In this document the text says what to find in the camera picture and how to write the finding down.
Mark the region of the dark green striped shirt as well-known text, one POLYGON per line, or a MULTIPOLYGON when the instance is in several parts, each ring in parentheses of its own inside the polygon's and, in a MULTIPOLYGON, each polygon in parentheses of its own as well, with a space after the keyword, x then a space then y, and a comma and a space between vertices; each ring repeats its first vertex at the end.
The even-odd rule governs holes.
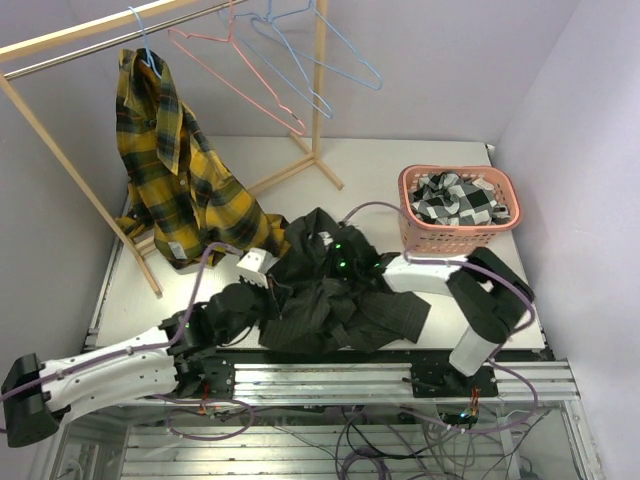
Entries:
MULTIPOLYGON (((371 272, 355 281, 324 274, 328 247, 343 227, 354 226, 316 208, 286 228, 289 249, 267 274, 283 319, 261 320, 262 347, 324 355, 343 348, 370 353, 396 340, 418 341, 431 309, 427 301, 415 293, 393 293, 371 272)), ((383 255, 370 244, 370 261, 383 255)))

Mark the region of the black white checkered shirt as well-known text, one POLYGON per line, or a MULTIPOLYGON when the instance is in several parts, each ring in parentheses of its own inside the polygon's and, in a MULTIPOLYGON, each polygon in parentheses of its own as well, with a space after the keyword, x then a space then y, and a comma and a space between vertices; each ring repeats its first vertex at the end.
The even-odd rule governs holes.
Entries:
POLYGON ((413 214, 432 225, 487 226, 511 219, 492 184, 452 171, 421 176, 417 187, 409 192, 409 202, 413 214))

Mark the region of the blue hanger checkered shirt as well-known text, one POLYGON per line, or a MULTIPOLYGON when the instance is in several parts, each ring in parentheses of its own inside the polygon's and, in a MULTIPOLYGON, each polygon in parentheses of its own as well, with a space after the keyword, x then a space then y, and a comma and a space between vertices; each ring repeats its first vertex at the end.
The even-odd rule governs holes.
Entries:
POLYGON ((324 67, 324 61, 300 50, 288 38, 281 23, 293 17, 312 13, 325 26, 324 14, 319 13, 317 1, 303 1, 300 5, 280 8, 275 1, 267 1, 263 11, 242 11, 222 13, 219 17, 225 26, 238 21, 247 27, 247 34, 241 33, 239 40, 274 75, 290 87, 304 102, 326 119, 332 119, 334 111, 324 98, 320 88, 313 85, 308 67, 324 67))

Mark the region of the blue wire hanger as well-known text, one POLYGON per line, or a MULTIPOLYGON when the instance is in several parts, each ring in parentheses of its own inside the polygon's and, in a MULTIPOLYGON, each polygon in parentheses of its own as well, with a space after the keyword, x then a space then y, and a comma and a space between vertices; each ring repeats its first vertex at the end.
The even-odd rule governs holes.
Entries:
POLYGON ((369 89, 376 91, 382 89, 383 79, 380 73, 368 61, 366 61, 360 54, 360 52, 351 44, 351 42, 328 21, 326 13, 328 5, 321 6, 320 1, 307 1, 306 5, 303 8, 288 10, 286 12, 276 14, 273 4, 273 1, 267 2, 266 11, 264 14, 249 12, 239 14, 238 17, 246 17, 249 21, 249 25, 258 35, 274 42, 280 47, 283 47, 291 55, 294 66, 299 70, 302 79, 304 80, 304 89, 298 88, 293 83, 293 81, 289 77, 287 77, 281 70, 279 70, 267 56, 263 55, 258 50, 255 50, 250 43, 247 43, 246 41, 244 41, 244 43, 278 76, 280 76, 285 81, 285 83, 289 85, 301 98, 303 98, 309 104, 313 103, 315 100, 318 100, 321 106, 316 107, 316 110, 320 111, 327 118, 331 118, 333 116, 332 107, 324 99, 322 93, 320 92, 320 85, 316 84, 315 81, 311 79, 310 74, 302 64, 303 60, 308 60, 314 65, 314 76, 330 71, 360 85, 363 85, 369 89), (288 40, 284 30, 280 28, 280 23, 284 19, 288 17, 298 17, 302 14, 306 14, 307 12, 311 12, 313 15, 314 33, 316 36, 318 36, 314 40, 315 50, 312 54, 307 54, 304 50, 297 49, 288 40), (373 83, 367 82, 365 79, 351 75, 346 70, 339 69, 332 64, 326 63, 327 33, 331 33, 336 36, 350 51, 352 57, 369 71, 369 73, 375 79, 373 83))

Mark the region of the pink hanger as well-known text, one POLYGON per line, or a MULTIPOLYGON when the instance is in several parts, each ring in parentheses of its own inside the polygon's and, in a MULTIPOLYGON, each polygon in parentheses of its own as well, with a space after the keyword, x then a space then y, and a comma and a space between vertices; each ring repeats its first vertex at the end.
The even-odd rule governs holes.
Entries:
POLYGON ((261 74, 244 53, 236 35, 234 21, 237 1, 225 4, 229 13, 220 23, 225 32, 213 35, 184 31, 170 27, 170 42, 204 71, 219 80, 236 96, 254 109, 286 128, 290 133, 302 136, 307 132, 305 123, 283 102, 272 84, 261 74))

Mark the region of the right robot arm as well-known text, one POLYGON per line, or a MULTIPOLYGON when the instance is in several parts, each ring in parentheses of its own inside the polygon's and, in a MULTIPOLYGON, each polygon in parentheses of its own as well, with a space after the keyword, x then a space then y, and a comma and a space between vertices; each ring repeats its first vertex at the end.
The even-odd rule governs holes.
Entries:
POLYGON ((536 321, 533 291, 487 247, 445 257, 393 252, 367 262, 365 270, 393 293, 433 294, 455 302, 467 327, 440 373, 442 387, 455 396, 471 389, 481 367, 536 321))

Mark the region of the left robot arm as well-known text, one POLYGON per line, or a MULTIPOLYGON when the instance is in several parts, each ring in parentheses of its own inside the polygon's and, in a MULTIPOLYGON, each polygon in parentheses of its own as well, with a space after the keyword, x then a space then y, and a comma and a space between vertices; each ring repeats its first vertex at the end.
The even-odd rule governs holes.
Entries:
POLYGON ((267 276, 245 273, 209 301, 120 343, 59 360, 24 355, 1 386, 1 432, 9 447, 21 448, 126 400, 228 399, 234 374, 220 349, 274 311, 267 276))

